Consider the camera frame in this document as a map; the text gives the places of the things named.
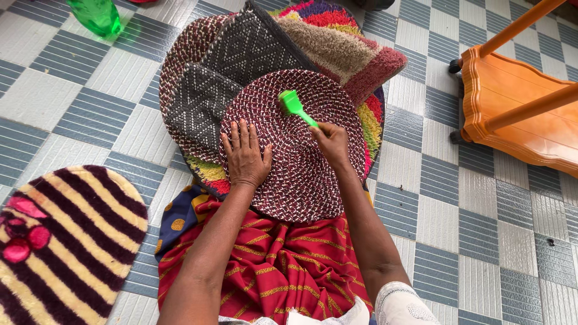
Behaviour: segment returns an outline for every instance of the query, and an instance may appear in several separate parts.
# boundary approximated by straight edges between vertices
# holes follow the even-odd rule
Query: hand
[[[221,140],[227,154],[231,188],[250,186],[252,190],[255,190],[265,181],[271,171],[273,146],[268,144],[265,147],[263,159],[261,159],[257,129],[251,124],[249,130],[247,130],[247,121],[244,119],[241,119],[239,126],[237,122],[231,123],[232,146],[225,133],[221,133]]]
[[[309,127],[311,138],[317,141],[329,166],[334,171],[351,166],[347,149],[347,131],[331,123],[318,123],[319,128]]]

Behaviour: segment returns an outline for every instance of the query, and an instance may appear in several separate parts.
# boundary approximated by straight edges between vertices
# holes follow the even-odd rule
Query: green plastic bottle
[[[117,35],[118,10],[112,0],[66,0],[78,21],[100,37]]]

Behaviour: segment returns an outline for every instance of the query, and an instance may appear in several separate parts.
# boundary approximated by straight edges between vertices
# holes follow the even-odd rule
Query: brush handle
[[[307,115],[307,113],[305,113],[304,111],[301,110],[301,111],[299,111],[297,114],[298,114],[299,116],[301,116],[301,118],[303,119],[303,121],[306,121],[307,124],[309,124],[310,126],[319,128],[319,124],[317,124],[317,122],[315,122],[315,120],[313,120],[313,119],[311,118],[311,116]]]

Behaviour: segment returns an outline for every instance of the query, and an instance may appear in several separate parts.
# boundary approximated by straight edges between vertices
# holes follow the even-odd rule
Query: plastic caster wheel
[[[452,144],[459,145],[460,143],[466,143],[467,141],[462,138],[462,134],[459,130],[450,133],[450,140]]]
[[[452,61],[450,62],[450,67],[449,67],[449,69],[448,69],[448,71],[449,71],[450,73],[458,73],[458,72],[460,72],[460,71],[462,70],[462,68],[461,68],[460,65],[458,64],[458,61],[459,61],[459,59],[455,59],[455,60],[452,60]]]

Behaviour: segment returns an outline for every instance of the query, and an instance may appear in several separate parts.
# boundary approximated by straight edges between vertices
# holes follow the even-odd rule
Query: left hand
[[[250,186],[255,190],[265,181],[271,171],[273,146],[268,144],[265,147],[263,159],[261,159],[257,129],[251,124],[247,130],[247,121],[244,119],[241,119],[238,124],[237,122],[231,123],[231,143],[225,133],[221,133],[221,140],[227,154],[231,188]]]

